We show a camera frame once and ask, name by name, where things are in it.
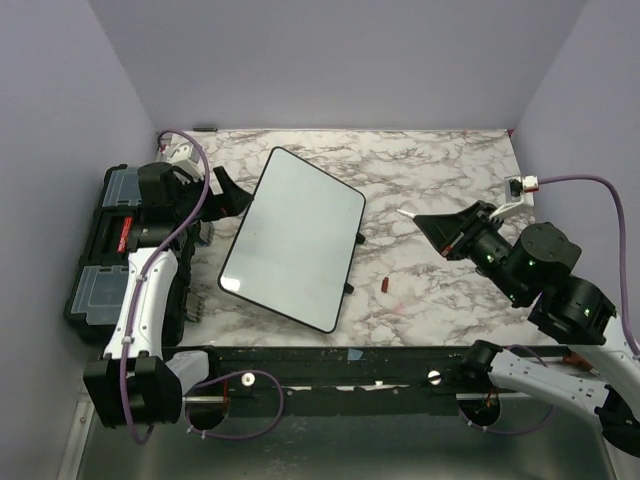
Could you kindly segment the black framed whiteboard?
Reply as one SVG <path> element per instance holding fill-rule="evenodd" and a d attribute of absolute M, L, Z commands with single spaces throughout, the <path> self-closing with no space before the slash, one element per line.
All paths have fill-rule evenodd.
<path fill-rule="evenodd" d="M 336 329 L 365 196 L 273 148 L 222 269 L 219 288 L 325 334 Z"/>

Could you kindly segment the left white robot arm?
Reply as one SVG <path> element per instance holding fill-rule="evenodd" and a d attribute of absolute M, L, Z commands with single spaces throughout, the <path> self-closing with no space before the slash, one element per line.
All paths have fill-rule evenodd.
<path fill-rule="evenodd" d="M 252 200 L 225 168 L 212 175 L 218 194 L 209 174 L 197 169 L 156 162 L 137 171 L 140 201 L 124 215 L 115 246 L 126 269 L 118 319 L 102 355 L 83 373 L 107 428 L 174 423 L 186 393 L 194 388 L 209 395 L 221 385 L 222 372 L 205 351 L 164 353 L 182 339 L 191 260 L 203 226 L 240 215 Z"/>

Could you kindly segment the white marker pen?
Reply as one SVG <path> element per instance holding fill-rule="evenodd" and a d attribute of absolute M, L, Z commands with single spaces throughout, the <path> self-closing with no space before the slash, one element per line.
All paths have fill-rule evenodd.
<path fill-rule="evenodd" d="M 406 210 L 397 209 L 396 211 L 400 215 L 405 216 L 405 217 L 410 218 L 410 219 L 414 219 L 416 217 L 415 213 L 412 213 L 412 212 L 409 212 L 409 211 L 406 211 Z"/>

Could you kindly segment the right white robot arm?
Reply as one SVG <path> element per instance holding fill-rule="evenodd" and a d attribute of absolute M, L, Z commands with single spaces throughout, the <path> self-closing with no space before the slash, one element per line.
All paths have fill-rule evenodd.
<path fill-rule="evenodd" d="M 448 261 L 469 260 L 515 308 L 530 308 L 539 331 L 588 360 L 603 374 L 588 380 L 547 368 L 511 350 L 477 340 L 463 355 L 460 379 L 469 390 L 489 385 L 518 391 L 599 426 L 614 447 L 639 454 L 639 355 L 614 304 L 572 270 L 582 250 L 549 222 L 527 226 L 514 244 L 499 232 L 495 206 L 478 201 L 448 215 L 412 220 Z"/>

